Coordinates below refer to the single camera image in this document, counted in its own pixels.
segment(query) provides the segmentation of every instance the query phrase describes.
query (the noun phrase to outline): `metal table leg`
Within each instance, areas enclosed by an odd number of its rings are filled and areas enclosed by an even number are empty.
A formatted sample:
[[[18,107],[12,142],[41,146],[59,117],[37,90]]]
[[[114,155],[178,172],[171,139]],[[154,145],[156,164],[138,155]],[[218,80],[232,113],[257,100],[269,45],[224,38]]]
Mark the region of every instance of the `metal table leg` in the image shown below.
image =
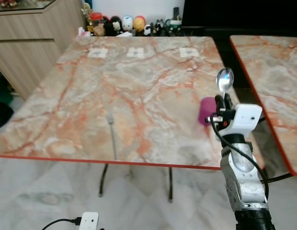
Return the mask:
[[[169,182],[170,182],[170,189],[169,189],[169,202],[173,202],[173,182],[172,182],[172,168],[169,167]]]
[[[103,196],[103,186],[104,186],[104,179],[107,173],[107,169],[108,169],[108,164],[105,164],[104,166],[104,170],[100,179],[100,193],[99,193],[99,197]]]

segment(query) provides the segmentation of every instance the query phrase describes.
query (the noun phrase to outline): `white square patch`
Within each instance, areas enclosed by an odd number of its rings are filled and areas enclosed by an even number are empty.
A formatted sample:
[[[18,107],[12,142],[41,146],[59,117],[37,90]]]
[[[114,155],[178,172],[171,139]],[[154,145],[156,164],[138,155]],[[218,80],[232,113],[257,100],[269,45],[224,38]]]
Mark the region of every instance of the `white square patch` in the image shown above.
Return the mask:
[[[198,57],[198,51],[194,48],[180,48],[181,58]]]
[[[144,48],[131,47],[126,56],[129,58],[144,58]]]
[[[108,49],[105,48],[92,48],[88,53],[89,58],[105,58],[108,53]]]

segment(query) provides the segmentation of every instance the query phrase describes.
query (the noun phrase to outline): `table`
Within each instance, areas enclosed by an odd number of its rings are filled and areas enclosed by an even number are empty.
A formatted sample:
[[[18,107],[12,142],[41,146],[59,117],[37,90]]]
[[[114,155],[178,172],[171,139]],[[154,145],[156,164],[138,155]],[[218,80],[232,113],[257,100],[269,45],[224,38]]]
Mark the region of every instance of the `table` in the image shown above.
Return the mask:
[[[210,37],[78,37],[1,134],[0,157],[218,170],[221,144],[197,117],[222,67]]]
[[[231,36],[289,171],[297,176],[297,38]]]

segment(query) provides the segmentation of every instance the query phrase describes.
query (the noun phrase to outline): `white wall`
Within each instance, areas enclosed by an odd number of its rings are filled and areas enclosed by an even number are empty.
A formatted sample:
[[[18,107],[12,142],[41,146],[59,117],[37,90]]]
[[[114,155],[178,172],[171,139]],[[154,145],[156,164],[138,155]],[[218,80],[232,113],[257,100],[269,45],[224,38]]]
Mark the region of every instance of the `white wall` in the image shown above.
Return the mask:
[[[124,16],[135,18],[144,16],[148,23],[156,19],[169,19],[173,16],[173,8],[179,7],[179,14],[183,15],[184,0],[92,0],[94,12],[101,12],[111,18]]]

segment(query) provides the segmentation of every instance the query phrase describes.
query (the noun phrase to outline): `robotic arm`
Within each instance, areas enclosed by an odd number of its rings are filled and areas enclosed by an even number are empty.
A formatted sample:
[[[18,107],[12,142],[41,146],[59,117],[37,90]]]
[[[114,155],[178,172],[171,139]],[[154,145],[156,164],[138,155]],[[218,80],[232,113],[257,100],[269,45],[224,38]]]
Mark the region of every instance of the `robotic arm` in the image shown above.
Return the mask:
[[[221,70],[218,78],[228,78],[231,69]],[[268,186],[258,178],[264,174],[252,154],[252,145],[245,138],[252,132],[262,108],[255,104],[234,106],[230,95],[215,97],[217,112],[206,118],[212,124],[222,144],[221,169],[226,179],[226,191],[235,213],[237,230],[275,230],[268,209]]]

